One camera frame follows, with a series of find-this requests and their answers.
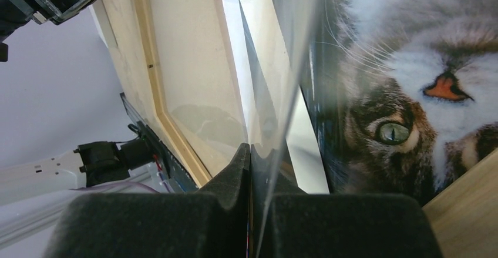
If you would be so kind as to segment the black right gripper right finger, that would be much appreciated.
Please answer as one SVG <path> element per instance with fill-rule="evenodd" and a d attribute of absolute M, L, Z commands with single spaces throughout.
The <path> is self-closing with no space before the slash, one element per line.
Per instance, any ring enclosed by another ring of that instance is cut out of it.
<path fill-rule="evenodd" d="M 404 195 L 312 195 L 280 174 L 282 151 L 251 145 L 252 257 L 441 257 Z"/>

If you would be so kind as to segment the white photo mat board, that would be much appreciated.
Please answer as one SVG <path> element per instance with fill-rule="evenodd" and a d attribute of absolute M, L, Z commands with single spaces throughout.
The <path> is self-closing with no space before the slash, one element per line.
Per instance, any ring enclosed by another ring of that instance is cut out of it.
<path fill-rule="evenodd" d="M 328 194 L 317 137 L 300 88 L 296 91 L 286 141 L 298 187 L 308 194 Z"/>

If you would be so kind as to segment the printed photo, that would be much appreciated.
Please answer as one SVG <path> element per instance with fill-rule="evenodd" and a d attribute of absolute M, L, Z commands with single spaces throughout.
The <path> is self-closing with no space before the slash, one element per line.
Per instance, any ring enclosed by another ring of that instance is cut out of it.
<path fill-rule="evenodd" d="M 300 88 L 331 193 L 425 204 L 497 149 L 497 0 L 321 0 Z"/>

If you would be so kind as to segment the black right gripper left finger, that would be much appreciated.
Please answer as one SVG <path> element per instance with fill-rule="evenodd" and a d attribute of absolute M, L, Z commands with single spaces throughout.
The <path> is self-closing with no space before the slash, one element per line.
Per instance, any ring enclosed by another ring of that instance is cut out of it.
<path fill-rule="evenodd" d="M 87 193 L 62 213 L 45 257 L 246 257 L 251 148 L 189 193 Z"/>

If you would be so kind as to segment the wooden picture frame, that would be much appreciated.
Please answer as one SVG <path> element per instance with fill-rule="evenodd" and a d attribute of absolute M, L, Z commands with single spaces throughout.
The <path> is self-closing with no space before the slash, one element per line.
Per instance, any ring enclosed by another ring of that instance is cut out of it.
<path fill-rule="evenodd" d="M 94 9 L 125 97 L 197 187 L 204 186 L 211 175 L 167 113 L 150 0 L 97 0 Z"/>

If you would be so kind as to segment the transparent acrylic sheet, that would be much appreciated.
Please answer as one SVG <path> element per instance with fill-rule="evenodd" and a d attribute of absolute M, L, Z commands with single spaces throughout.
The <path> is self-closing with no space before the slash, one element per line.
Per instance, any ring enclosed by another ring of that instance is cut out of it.
<path fill-rule="evenodd" d="M 161 104 L 218 175 L 250 150 L 250 256 L 262 257 L 271 196 L 319 0 L 150 0 Z"/>

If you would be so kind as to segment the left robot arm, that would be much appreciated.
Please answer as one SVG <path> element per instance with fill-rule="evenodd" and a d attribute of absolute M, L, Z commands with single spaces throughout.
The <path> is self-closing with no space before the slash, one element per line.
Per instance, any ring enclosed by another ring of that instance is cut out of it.
<path fill-rule="evenodd" d="M 144 165 L 128 169 L 129 128 L 109 48 L 88 7 L 61 25 L 29 23 L 7 39 L 1 63 L 1 256 L 44 251 L 78 196 L 151 192 Z M 124 176 L 93 184 L 89 156 L 110 150 Z"/>

